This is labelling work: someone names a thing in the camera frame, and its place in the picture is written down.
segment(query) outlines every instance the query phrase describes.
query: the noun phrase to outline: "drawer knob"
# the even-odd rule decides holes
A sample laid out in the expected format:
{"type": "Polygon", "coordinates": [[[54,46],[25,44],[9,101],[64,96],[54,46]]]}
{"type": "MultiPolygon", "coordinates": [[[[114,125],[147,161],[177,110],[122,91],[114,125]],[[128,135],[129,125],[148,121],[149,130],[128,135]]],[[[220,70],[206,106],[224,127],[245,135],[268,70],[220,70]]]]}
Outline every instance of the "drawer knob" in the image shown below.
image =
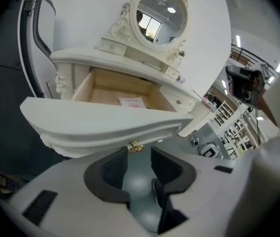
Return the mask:
{"type": "Polygon", "coordinates": [[[132,155],[141,153],[144,149],[143,145],[138,145],[138,140],[136,140],[136,139],[133,139],[130,142],[130,145],[132,146],[132,148],[130,148],[128,151],[132,155]]]}

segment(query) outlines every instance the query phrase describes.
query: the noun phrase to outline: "drawer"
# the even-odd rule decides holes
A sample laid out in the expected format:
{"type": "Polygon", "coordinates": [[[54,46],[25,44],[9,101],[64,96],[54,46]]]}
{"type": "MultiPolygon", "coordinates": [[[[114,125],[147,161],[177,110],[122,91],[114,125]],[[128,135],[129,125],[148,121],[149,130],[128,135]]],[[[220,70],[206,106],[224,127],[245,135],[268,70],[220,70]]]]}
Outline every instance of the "drawer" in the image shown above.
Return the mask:
{"type": "Polygon", "coordinates": [[[119,98],[141,97],[152,110],[176,112],[157,84],[134,76],[93,68],[72,97],[72,101],[120,106],[119,98]]]}
{"type": "Polygon", "coordinates": [[[193,99],[188,100],[188,99],[183,98],[182,96],[176,94],[175,92],[172,92],[169,90],[161,89],[161,92],[171,104],[179,105],[184,108],[189,108],[191,103],[193,102],[193,99]]]}
{"type": "Polygon", "coordinates": [[[96,68],[71,100],[28,97],[20,109],[46,146],[72,158],[124,146],[132,153],[178,134],[193,118],[176,112],[155,83],[96,68]],[[141,97],[147,108],[123,107],[119,97],[141,97]]]}
{"type": "Polygon", "coordinates": [[[98,47],[98,50],[123,56],[125,54],[126,48],[127,46],[122,43],[101,38],[101,43],[98,47]]]}
{"type": "Polygon", "coordinates": [[[173,108],[178,112],[178,113],[189,113],[191,110],[189,107],[183,107],[178,104],[171,104],[173,108]]]}
{"type": "Polygon", "coordinates": [[[173,69],[172,67],[168,67],[166,70],[165,70],[165,74],[174,78],[174,79],[177,79],[178,76],[180,75],[179,71],[173,69]]]}

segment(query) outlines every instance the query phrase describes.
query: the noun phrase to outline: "staircase railing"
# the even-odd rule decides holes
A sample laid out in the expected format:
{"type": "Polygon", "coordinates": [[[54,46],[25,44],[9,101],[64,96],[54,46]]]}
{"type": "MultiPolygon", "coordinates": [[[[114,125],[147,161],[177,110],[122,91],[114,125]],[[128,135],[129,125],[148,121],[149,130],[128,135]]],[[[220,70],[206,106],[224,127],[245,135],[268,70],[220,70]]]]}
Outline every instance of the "staircase railing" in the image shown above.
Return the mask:
{"type": "Polygon", "coordinates": [[[242,63],[248,68],[250,68],[256,63],[266,64],[267,76],[268,77],[274,76],[276,78],[279,77],[279,74],[276,72],[273,66],[271,66],[268,62],[266,62],[262,58],[258,57],[257,55],[253,54],[252,52],[242,47],[238,47],[234,44],[231,44],[230,58],[242,63]]]}

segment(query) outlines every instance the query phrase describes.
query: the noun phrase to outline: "vanity table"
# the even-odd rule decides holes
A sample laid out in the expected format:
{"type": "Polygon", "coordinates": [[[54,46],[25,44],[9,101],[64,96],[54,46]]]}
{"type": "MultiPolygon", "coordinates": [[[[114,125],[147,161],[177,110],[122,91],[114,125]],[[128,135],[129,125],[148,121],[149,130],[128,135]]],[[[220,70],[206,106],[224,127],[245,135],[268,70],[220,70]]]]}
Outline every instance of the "vanity table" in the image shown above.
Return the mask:
{"type": "Polygon", "coordinates": [[[187,113],[202,99],[176,81],[184,58],[188,1],[155,0],[163,9],[151,1],[125,3],[97,49],[51,54],[61,99],[27,98],[20,107],[46,146],[72,158],[123,146],[137,154],[193,120],[187,113]],[[160,23],[156,32],[143,22],[148,18],[160,23]],[[157,44],[169,37],[170,42],[157,44]],[[121,98],[138,97],[145,108],[121,106],[121,98]]]}

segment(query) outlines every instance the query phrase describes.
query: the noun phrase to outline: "shelving unit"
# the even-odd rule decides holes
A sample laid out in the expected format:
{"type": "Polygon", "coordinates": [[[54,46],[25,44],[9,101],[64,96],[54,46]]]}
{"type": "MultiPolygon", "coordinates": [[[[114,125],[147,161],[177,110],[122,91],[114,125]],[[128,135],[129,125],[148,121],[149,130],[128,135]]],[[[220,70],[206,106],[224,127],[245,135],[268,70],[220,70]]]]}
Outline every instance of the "shelving unit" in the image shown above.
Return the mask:
{"type": "MultiPolygon", "coordinates": [[[[257,131],[257,124],[256,124],[256,122],[254,121],[254,120],[256,120],[256,119],[250,119],[249,118],[249,116],[246,116],[246,115],[244,115],[244,118],[245,119],[247,119],[247,121],[248,121],[248,123],[249,123],[249,125],[251,125],[252,127],[253,127],[253,129],[254,129],[254,131],[255,131],[255,137],[257,138],[258,137],[258,131],[257,131]]],[[[262,142],[262,143],[264,143],[264,142],[266,142],[266,140],[267,140],[267,138],[266,138],[266,136],[263,134],[263,132],[262,131],[260,131],[260,141],[262,142]]]]}
{"type": "Polygon", "coordinates": [[[246,142],[251,141],[253,144],[256,142],[253,140],[251,132],[247,129],[245,122],[242,120],[242,117],[237,119],[231,126],[229,126],[225,131],[223,131],[219,138],[226,146],[228,154],[229,151],[231,159],[236,159],[240,156],[239,149],[243,151],[247,150],[248,147],[245,145],[246,142]]]}
{"type": "Polygon", "coordinates": [[[234,111],[231,107],[224,101],[215,112],[215,120],[219,125],[223,125],[232,115],[234,111]]]}

